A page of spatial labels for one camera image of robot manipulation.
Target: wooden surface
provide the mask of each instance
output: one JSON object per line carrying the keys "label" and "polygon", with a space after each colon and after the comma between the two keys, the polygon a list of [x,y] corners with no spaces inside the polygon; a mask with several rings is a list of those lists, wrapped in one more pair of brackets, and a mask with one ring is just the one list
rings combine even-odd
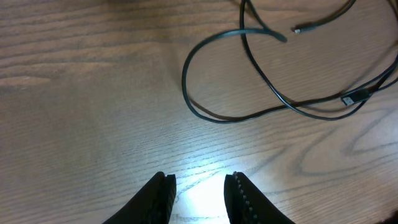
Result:
{"label": "wooden surface", "polygon": [[[289,38],[249,37],[286,96],[327,96],[392,62],[398,29],[386,1],[358,0],[325,27],[290,31],[345,1],[253,0]],[[171,223],[227,223],[223,182],[234,170],[297,223],[376,223],[398,209],[398,86],[335,122],[283,111],[219,125],[189,112],[183,61],[203,38],[238,27],[237,1],[0,5],[0,223],[101,223],[159,170],[177,176]],[[207,46],[189,72],[190,94],[215,113],[280,104],[239,37]]]}

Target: black object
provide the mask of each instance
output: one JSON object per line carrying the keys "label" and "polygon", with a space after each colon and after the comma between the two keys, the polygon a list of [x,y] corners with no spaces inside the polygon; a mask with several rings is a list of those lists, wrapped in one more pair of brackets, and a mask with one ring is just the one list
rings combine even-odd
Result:
{"label": "black object", "polygon": [[170,220],[176,192],[175,175],[156,173],[104,224],[164,224]]}
{"label": "black object", "polygon": [[341,97],[342,102],[346,105],[353,105],[362,101],[368,100],[372,96],[371,92],[367,89],[361,89],[353,93]]}
{"label": "black object", "polygon": [[[104,224],[168,224],[175,193],[175,175],[158,172]],[[231,224],[294,224],[241,172],[226,175],[224,201]],[[378,224],[398,224],[398,213]]]}
{"label": "black object", "polygon": [[[258,21],[258,23],[262,26],[263,29],[245,29],[244,26],[244,8],[246,3],[248,4],[248,6],[250,7],[254,17],[256,18],[256,20]],[[333,20],[335,20],[336,18],[340,17],[341,15],[343,15],[345,12],[347,12],[351,6],[355,3],[355,0],[349,0],[345,6],[343,6],[338,12],[328,16],[325,19],[322,19],[318,22],[311,22],[311,23],[306,23],[304,25],[298,26],[298,29],[313,29],[315,28],[315,26],[321,26],[324,25],[328,22],[331,22]],[[392,5],[392,8],[394,9],[395,15],[397,16],[397,11],[396,8]],[[336,100],[341,98],[342,96],[346,96],[349,95],[350,93],[354,93],[356,91],[361,91],[362,89],[367,89],[370,91],[370,96],[373,93],[376,93],[378,91],[381,90],[385,90],[386,88],[389,88],[390,86],[392,86],[393,84],[395,84],[396,82],[398,82],[398,78],[396,78],[394,81],[390,82],[389,84],[382,86],[384,84],[384,82],[394,73],[395,69],[397,68],[398,65],[398,55],[396,57],[396,59],[393,61],[393,63],[387,68],[385,69],[380,75],[378,75],[377,77],[373,78],[372,80],[362,84],[361,86],[355,88],[354,90],[350,90],[348,92],[345,93],[336,93],[334,95],[328,96],[328,97],[324,97],[324,98],[317,98],[317,99],[312,99],[312,100],[306,100],[306,101],[301,101],[301,102],[290,102],[289,100],[287,100],[282,94],[279,93],[279,91],[273,86],[273,84],[271,83],[271,81],[266,77],[266,75],[264,74],[264,72],[261,70],[260,66],[257,64],[256,60],[254,59],[253,54],[251,53],[247,38],[246,38],[246,34],[266,34],[266,35],[270,35],[272,37],[274,37],[275,39],[277,39],[278,41],[281,42],[286,42],[287,39],[286,37],[284,37],[282,34],[271,30],[270,28],[268,28],[265,23],[261,20],[261,18],[259,17],[258,13],[256,12],[254,6],[252,5],[250,0],[242,0],[241,1],[241,10],[239,13],[239,29],[236,30],[227,30],[224,32],[221,32],[219,34],[215,34],[212,35],[211,37],[206,38],[205,40],[201,41],[198,45],[196,45],[192,51],[188,54],[187,59],[185,60],[184,66],[183,66],[183,70],[182,70],[182,93],[183,93],[183,97],[184,100],[188,106],[188,108],[191,110],[191,112],[204,120],[213,122],[213,123],[220,123],[220,124],[228,124],[228,123],[237,123],[237,122],[242,122],[242,121],[246,121],[249,119],[253,119],[253,118],[257,118],[260,116],[263,116],[265,114],[271,113],[271,112],[275,112],[275,111],[280,111],[280,110],[286,110],[286,109],[291,109],[294,110],[297,113],[300,113],[304,116],[307,116],[309,118],[315,118],[315,119],[321,119],[321,120],[325,120],[325,121],[336,121],[339,119],[343,119],[343,118],[347,118],[349,116],[351,116],[352,114],[354,114],[355,112],[357,112],[366,102],[367,99],[365,100],[361,100],[358,101],[360,102],[358,106],[356,106],[353,110],[351,110],[350,112],[341,115],[341,116],[337,116],[334,118],[329,118],[329,117],[324,117],[324,116],[317,116],[314,114],[310,114],[307,113],[305,111],[302,111],[300,109],[298,109],[298,107],[301,106],[308,106],[308,105],[314,105],[317,103],[323,103],[326,101],[331,101],[331,100]],[[253,114],[249,114],[246,116],[242,116],[242,117],[223,117],[222,119],[213,119],[207,116],[204,116],[202,114],[200,114],[192,105],[190,98],[188,96],[188,92],[187,92],[187,73],[188,73],[188,68],[189,68],[189,64],[192,61],[192,58],[195,56],[195,54],[205,45],[216,41],[218,39],[222,39],[225,37],[231,37],[234,35],[240,35],[242,38],[242,44],[243,47],[246,51],[246,54],[250,60],[250,62],[253,64],[254,68],[257,70],[257,72],[260,74],[261,78],[267,83],[268,87],[274,92],[274,94],[276,95],[276,97],[278,97],[278,99],[283,102],[283,105],[280,106],[276,106],[273,108],[269,108],[266,110],[262,110],[259,111],[257,113],[253,113]]]}
{"label": "black object", "polygon": [[313,21],[313,22],[306,22],[303,24],[299,24],[292,28],[292,31],[295,32],[296,34],[302,33],[302,32],[307,32],[310,30],[314,30],[317,27],[323,26],[331,21],[334,21],[335,19],[339,18],[342,16],[344,13],[346,13],[351,7],[353,7],[354,3],[356,0],[349,0],[343,7],[338,9],[336,12],[330,14],[329,16],[326,16],[323,19],[320,19],[318,21]]}
{"label": "black object", "polygon": [[225,177],[224,200],[231,224],[294,224],[241,172]]}

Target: black cable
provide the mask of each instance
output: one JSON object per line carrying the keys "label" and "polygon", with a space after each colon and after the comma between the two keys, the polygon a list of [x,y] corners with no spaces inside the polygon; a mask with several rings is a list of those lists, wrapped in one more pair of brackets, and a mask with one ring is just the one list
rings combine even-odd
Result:
{"label": "black cable", "polygon": [[[263,29],[245,29],[244,28],[244,7],[246,4],[246,1],[248,3],[248,6],[251,8],[254,17],[256,18],[256,20],[258,21],[258,23],[260,23],[260,25],[263,27]],[[398,56],[396,57],[396,59],[393,61],[393,63],[390,65],[390,67],[388,67],[385,71],[383,71],[380,75],[378,75],[377,77],[373,78],[372,80],[362,84],[361,86],[355,88],[354,90],[351,91],[347,91],[345,93],[337,93],[331,96],[327,96],[324,98],[317,98],[317,99],[312,99],[312,100],[306,100],[306,101],[301,101],[301,102],[296,102],[296,103],[289,103],[288,100],[286,100],[277,90],[276,88],[273,86],[273,84],[271,83],[271,81],[265,76],[264,72],[261,70],[261,68],[259,67],[259,65],[257,64],[256,60],[254,59],[250,48],[249,48],[249,44],[247,42],[247,38],[246,38],[246,34],[265,34],[265,35],[270,35],[273,36],[274,38],[276,38],[277,40],[281,41],[281,42],[286,42],[287,39],[280,33],[275,32],[273,30],[270,30],[265,23],[263,23],[260,19],[260,17],[258,16],[254,6],[252,5],[250,0],[242,0],[241,2],[241,10],[240,10],[240,15],[239,15],[239,26],[240,29],[239,30],[227,30],[224,32],[221,32],[219,34],[215,34],[212,35],[211,37],[206,38],[205,40],[201,41],[198,45],[196,45],[192,51],[189,53],[187,59],[185,60],[184,66],[183,66],[183,72],[182,72],[182,92],[183,92],[183,97],[184,100],[188,106],[188,108],[191,110],[191,112],[204,120],[207,121],[211,121],[213,123],[237,123],[237,122],[242,122],[242,121],[246,121],[249,119],[253,119],[253,118],[257,118],[260,116],[263,116],[265,114],[271,113],[271,112],[275,112],[275,111],[280,111],[280,110],[285,110],[285,109],[292,109],[304,116],[308,116],[310,118],[315,118],[315,119],[322,119],[322,120],[326,120],[326,121],[335,121],[338,119],[343,119],[346,118],[348,116],[351,116],[352,114],[354,114],[355,112],[357,112],[366,102],[367,100],[371,97],[371,95],[377,91],[381,91],[384,90],[388,87],[390,87],[391,85],[395,84],[396,82],[398,82],[398,78],[395,79],[394,81],[392,81],[390,84],[387,84],[386,86],[381,87],[381,85],[394,73],[394,70],[396,69],[397,65],[398,65]],[[226,37],[231,37],[234,35],[240,35],[242,38],[242,43],[243,43],[243,47],[246,51],[246,54],[249,57],[249,60],[251,61],[251,63],[253,64],[254,68],[257,70],[257,72],[259,72],[260,76],[263,78],[263,80],[267,83],[267,85],[269,86],[269,88],[275,93],[275,95],[279,98],[279,100],[281,102],[283,102],[284,105],[281,106],[276,106],[273,108],[269,108],[266,110],[262,110],[259,111],[257,113],[253,113],[253,114],[249,114],[247,116],[242,116],[242,117],[228,117],[228,119],[226,119],[226,117],[224,117],[223,119],[213,119],[213,118],[209,118],[207,116],[204,116],[202,114],[200,114],[191,104],[188,93],[187,93],[187,73],[188,73],[188,68],[189,68],[189,64],[192,61],[192,58],[195,56],[195,54],[205,45],[216,41],[218,39],[222,39],[222,38],[226,38]],[[378,81],[375,85],[370,86],[369,88],[365,88],[366,86],[374,83]],[[307,112],[304,112],[300,109],[297,109],[297,107],[300,106],[308,106],[308,105],[314,105],[317,103],[323,103],[326,101],[331,101],[331,100],[335,100],[338,98],[341,98],[342,100],[344,99],[345,96],[351,96],[353,99],[358,98],[358,96],[363,97],[363,93],[366,93],[368,95],[368,97],[364,97],[359,99],[357,102],[360,104],[355,107],[355,109],[353,109],[352,111],[350,111],[349,113],[346,113],[344,115],[338,116],[338,117],[334,117],[334,118],[328,118],[328,117],[323,117],[323,116],[317,116],[314,114],[310,114]]]}
{"label": "black cable", "polygon": [[338,9],[336,12],[330,14],[329,16],[326,16],[323,19],[320,19],[318,21],[312,21],[312,22],[305,22],[303,24],[296,25],[294,28],[292,28],[292,31],[295,32],[296,34],[314,30],[317,27],[320,27],[322,25],[325,25],[331,21],[334,21],[335,19],[339,18],[342,16],[344,13],[346,13],[351,7],[353,7],[354,3],[356,0],[349,0],[343,7]]}

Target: cable connector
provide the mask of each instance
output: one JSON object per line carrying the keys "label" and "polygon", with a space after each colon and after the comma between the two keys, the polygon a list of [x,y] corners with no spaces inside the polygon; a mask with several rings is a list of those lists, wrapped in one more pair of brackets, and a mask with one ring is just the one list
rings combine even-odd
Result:
{"label": "cable connector", "polygon": [[295,32],[296,34],[301,34],[302,32],[307,32],[310,30],[316,29],[318,26],[315,25],[312,22],[306,22],[304,24],[299,24],[295,27],[292,28],[292,31]]}
{"label": "cable connector", "polygon": [[342,102],[346,105],[353,105],[362,101],[368,100],[372,96],[372,93],[367,89],[356,90],[350,94],[343,95],[341,97]]}

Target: wooden table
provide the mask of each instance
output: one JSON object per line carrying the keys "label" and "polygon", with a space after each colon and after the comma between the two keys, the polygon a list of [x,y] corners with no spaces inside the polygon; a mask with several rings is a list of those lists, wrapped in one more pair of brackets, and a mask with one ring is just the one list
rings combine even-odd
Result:
{"label": "wooden table", "polygon": [[[290,31],[344,2],[253,0],[289,42],[251,35],[250,46],[293,100],[359,85],[396,56],[387,1],[359,0],[331,24]],[[1,0],[0,223],[101,223],[159,170],[177,176],[171,223],[228,223],[223,182],[234,170],[297,223],[390,216],[398,208],[398,86],[334,122],[283,111],[220,125],[188,110],[180,87],[185,57],[203,38],[237,28],[238,5]],[[257,24],[249,19],[248,26]],[[203,49],[188,87],[223,115],[280,105],[239,37]]]}

